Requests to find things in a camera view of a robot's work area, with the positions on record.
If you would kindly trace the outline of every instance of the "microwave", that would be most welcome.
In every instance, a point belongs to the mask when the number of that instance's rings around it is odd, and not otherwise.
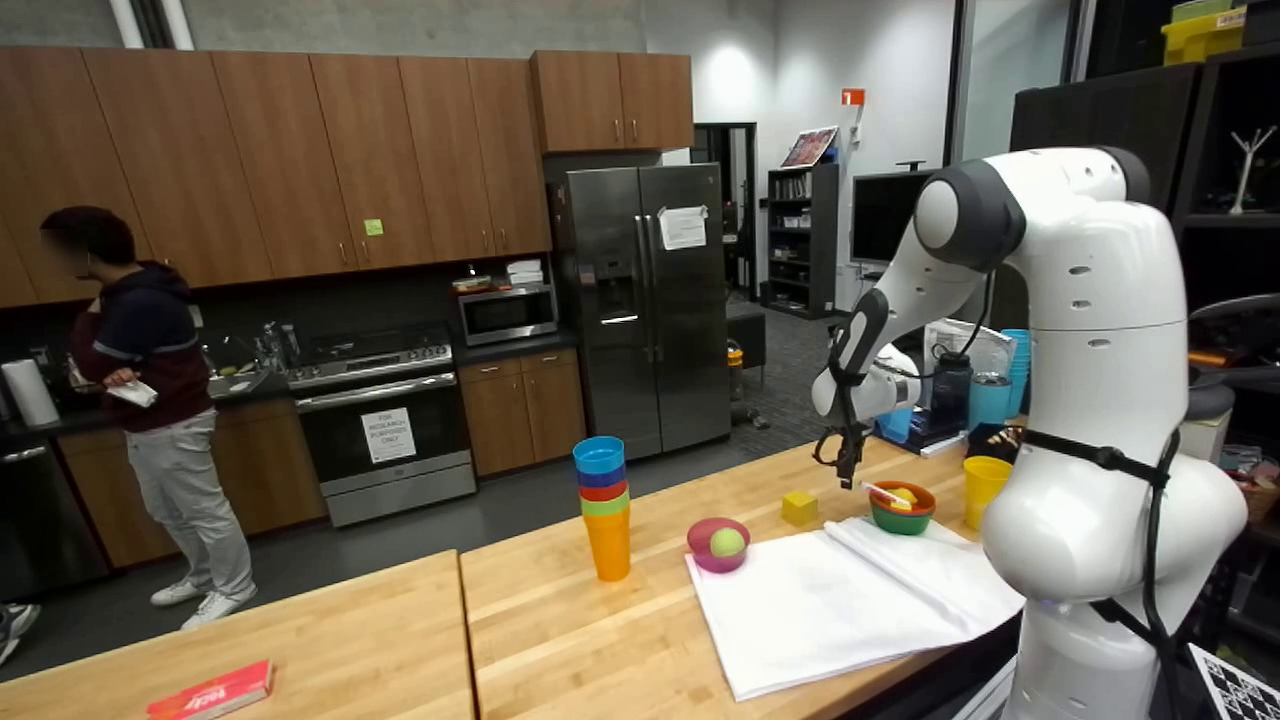
[[[457,297],[463,344],[508,344],[562,331],[562,305],[552,285],[508,285],[494,294]]]

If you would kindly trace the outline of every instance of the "wooden table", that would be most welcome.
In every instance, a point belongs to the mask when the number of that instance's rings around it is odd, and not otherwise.
[[[252,662],[276,664],[268,701],[237,716],[472,716],[472,669],[457,552],[263,605],[200,632],[0,683],[0,716],[131,716]]]
[[[807,490],[826,521],[865,514],[865,491],[793,448],[633,505],[633,575],[599,584],[579,521],[463,552],[480,716],[841,716],[940,651],[735,706],[685,570],[685,528],[735,515],[757,541],[788,536],[782,498]],[[867,440],[859,481],[922,481],[940,515],[959,514],[959,457],[922,460]]]

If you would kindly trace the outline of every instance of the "computer screen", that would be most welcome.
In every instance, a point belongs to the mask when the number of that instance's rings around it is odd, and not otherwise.
[[[926,191],[929,171],[853,179],[853,262],[888,263]]]

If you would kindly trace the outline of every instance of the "stainless steel refrigerator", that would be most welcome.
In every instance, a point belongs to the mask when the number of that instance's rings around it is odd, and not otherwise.
[[[729,436],[721,168],[572,168],[552,214],[592,431],[633,460]]]

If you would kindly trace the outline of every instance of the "man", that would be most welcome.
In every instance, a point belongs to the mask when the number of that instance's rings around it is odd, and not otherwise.
[[[37,626],[42,605],[0,605],[0,664],[17,651],[17,646]]]
[[[215,408],[183,279],[136,262],[131,231],[104,210],[62,210],[42,231],[73,278],[102,297],[73,330],[68,380],[102,391],[130,436],[149,515],[189,560],[189,575],[154,596],[155,610],[203,596],[183,627],[203,627],[252,601],[252,556],[212,465]]]

